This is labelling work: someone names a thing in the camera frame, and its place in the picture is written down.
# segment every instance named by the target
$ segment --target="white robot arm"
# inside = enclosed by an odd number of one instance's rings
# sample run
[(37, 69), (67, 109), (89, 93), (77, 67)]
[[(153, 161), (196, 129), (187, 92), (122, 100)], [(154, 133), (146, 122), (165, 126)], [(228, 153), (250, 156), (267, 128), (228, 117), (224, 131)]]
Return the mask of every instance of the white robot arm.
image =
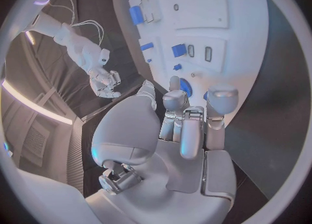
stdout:
[(36, 31), (53, 38), (67, 47), (69, 57), (90, 76), (90, 85), (99, 97), (117, 98), (121, 94), (114, 92), (121, 79), (116, 71), (106, 71), (102, 66), (109, 60), (109, 51), (101, 49), (89, 39), (77, 35), (73, 27), (61, 23), (51, 16), (40, 12), (25, 31)]

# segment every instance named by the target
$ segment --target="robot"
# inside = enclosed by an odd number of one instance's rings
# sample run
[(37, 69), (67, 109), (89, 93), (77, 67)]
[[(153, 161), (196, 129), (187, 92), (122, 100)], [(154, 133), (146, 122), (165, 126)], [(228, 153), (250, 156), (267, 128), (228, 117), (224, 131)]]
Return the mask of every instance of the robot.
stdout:
[(238, 104), (237, 89), (208, 89), (206, 123), (205, 110), (190, 106), (179, 89), (179, 77), (171, 78), (170, 90), (162, 126), (149, 81), (98, 125), (92, 156), (107, 170), (99, 177), (103, 190), (87, 198), (97, 216), (109, 203), (127, 216), (125, 223), (221, 223), (233, 206), (236, 177), (223, 150), (223, 118)]
[(40, 12), (24, 31), (35, 31), (50, 36), (62, 46), (67, 47), (69, 57), (90, 76), (94, 93), (103, 98), (117, 98), (121, 94), (113, 89), (121, 83), (117, 71), (103, 68), (109, 60), (109, 51), (101, 49), (89, 39), (75, 33), (72, 26), (61, 23)]

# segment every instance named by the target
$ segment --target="robot forearm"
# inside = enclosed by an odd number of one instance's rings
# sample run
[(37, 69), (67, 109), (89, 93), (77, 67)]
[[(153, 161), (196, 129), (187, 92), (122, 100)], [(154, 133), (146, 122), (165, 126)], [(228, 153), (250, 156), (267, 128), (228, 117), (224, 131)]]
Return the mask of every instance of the robot forearm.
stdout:
[(62, 24), (43, 12), (27, 27), (26, 31), (29, 30), (53, 37), (57, 44), (66, 46), (71, 59), (90, 76), (91, 87), (97, 96), (120, 96), (120, 93), (112, 91), (121, 82), (118, 72), (107, 72), (102, 67), (109, 60), (108, 50), (101, 49), (89, 39), (77, 35), (73, 27)]

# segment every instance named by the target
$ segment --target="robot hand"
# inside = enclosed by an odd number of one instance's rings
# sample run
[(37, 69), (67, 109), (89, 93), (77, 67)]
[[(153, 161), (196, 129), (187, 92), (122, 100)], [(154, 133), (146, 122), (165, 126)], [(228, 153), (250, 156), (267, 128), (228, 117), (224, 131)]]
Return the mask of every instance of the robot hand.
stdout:
[(90, 85), (99, 97), (117, 98), (121, 94), (114, 92), (121, 83), (116, 71), (107, 72), (103, 65), (109, 60), (109, 51), (101, 49), (89, 39), (77, 35), (74, 28), (60, 23), (51, 16), (40, 12), (25, 31), (36, 31), (47, 36), (62, 46), (67, 47), (69, 57), (90, 76)]

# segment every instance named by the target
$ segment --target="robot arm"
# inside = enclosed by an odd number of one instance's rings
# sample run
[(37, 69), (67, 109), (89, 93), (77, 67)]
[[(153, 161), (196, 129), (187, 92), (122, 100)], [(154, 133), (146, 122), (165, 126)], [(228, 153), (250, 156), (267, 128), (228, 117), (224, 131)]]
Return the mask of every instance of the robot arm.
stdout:
[(69, 57), (90, 76), (90, 85), (99, 97), (117, 98), (121, 94), (114, 92), (121, 79), (116, 71), (106, 71), (102, 66), (109, 60), (109, 51), (101, 49), (89, 39), (75, 33), (73, 27), (60, 23), (51, 16), (40, 12), (25, 31), (36, 31), (62, 46), (66, 46)]

